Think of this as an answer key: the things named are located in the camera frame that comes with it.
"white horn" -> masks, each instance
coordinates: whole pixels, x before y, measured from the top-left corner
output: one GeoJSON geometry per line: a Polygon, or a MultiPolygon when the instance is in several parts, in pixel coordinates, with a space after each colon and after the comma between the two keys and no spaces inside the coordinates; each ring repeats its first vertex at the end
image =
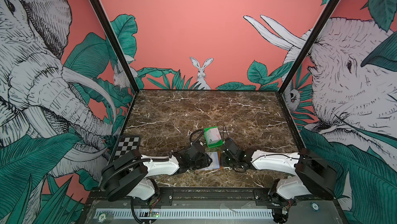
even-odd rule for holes
{"type": "Polygon", "coordinates": [[[98,93],[100,93],[110,104],[110,106],[112,107],[112,111],[113,111],[113,123],[116,120],[116,116],[117,116],[117,112],[116,112],[116,107],[114,106],[114,102],[112,100],[112,98],[110,97],[109,93],[107,93],[107,91],[102,88],[99,84],[97,84],[95,81],[93,81],[92,79],[83,76],[75,71],[73,71],[72,69],[69,69],[67,67],[63,67],[62,69],[62,78],[69,83],[79,83],[83,86],[89,87],[91,89],[96,90],[98,93]]]}
{"type": "Polygon", "coordinates": [[[289,50],[292,48],[292,44],[286,42],[277,35],[271,33],[254,18],[250,16],[244,16],[244,19],[246,19],[249,23],[251,23],[251,25],[254,26],[254,28],[261,34],[261,36],[264,37],[265,40],[269,41],[271,44],[279,48],[282,48],[284,50],[289,50]]]}
{"type": "Polygon", "coordinates": [[[270,17],[261,15],[261,18],[278,34],[281,38],[286,40],[288,43],[293,44],[297,48],[302,48],[305,44],[305,40],[301,39],[295,35],[293,35],[290,31],[288,31],[285,27],[283,27],[280,23],[276,22],[270,17]]]}
{"type": "Polygon", "coordinates": [[[94,147],[90,147],[88,145],[75,144],[74,147],[64,155],[64,158],[74,162],[90,161],[102,156],[106,149],[107,148],[103,148],[102,150],[97,151],[94,147]]]}
{"type": "Polygon", "coordinates": [[[41,137],[50,138],[58,135],[47,121],[47,118],[41,107],[29,107],[25,109],[23,113],[30,125],[40,134],[41,137]]]}

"rabbit ear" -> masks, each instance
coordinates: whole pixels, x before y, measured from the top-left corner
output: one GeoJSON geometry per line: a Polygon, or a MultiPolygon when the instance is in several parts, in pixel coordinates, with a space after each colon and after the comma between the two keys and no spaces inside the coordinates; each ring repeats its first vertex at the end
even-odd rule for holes
{"type": "Polygon", "coordinates": [[[193,58],[193,57],[189,57],[190,60],[192,61],[192,64],[195,68],[199,69],[200,68],[200,63],[197,61],[197,59],[193,58]]]}
{"type": "Polygon", "coordinates": [[[204,65],[202,66],[203,68],[206,68],[207,66],[210,65],[210,63],[212,63],[212,61],[214,61],[213,58],[208,58],[205,62],[204,65]]]}

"checkerboard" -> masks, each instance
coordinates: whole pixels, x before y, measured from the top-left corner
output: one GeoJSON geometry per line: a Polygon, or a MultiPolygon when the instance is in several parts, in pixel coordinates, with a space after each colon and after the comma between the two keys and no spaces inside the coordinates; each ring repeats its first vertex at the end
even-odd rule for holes
{"type": "Polygon", "coordinates": [[[115,161],[131,150],[139,149],[140,143],[141,137],[139,135],[121,135],[118,139],[117,147],[114,151],[114,156],[111,161],[115,161]]]}

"green box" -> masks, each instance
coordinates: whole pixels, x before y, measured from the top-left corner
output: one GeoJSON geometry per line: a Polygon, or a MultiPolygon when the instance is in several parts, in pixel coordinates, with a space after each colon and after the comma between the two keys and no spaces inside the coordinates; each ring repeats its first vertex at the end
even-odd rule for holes
{"type": "Polygon", "coordinates": [[[211,140],[207,139],[206,133],[207,133],[208,130],[210,130],[212,128],[216,128],[218,130],[217,126],[204,128],[204,137],[205,137],[205,141],[207,142],[207,147],[209,147],[209,148],[220,147],[221,145],[223,145],[223,140],[222,139],[217,141],[216,143],[213,143],[211,140]]]}

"rabbit eye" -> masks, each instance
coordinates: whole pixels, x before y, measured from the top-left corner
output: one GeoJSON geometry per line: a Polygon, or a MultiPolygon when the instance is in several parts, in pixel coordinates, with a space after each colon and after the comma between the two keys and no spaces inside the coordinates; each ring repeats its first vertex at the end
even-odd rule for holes
{"type": "Polygon", "coordinates": [[[352,66],[352,62],[351,60],[349,60],[349,62],[346,64],[347,69],[349,70],[349,72],[351,73],[351,66],[352,66]]]}
{"type": "Polygon", "coordinates": [[[15,12],[15,6],[10,2],[10,0],[4,0],[7,5],[7,8],[11,11],[12,14],[15,12]]]}

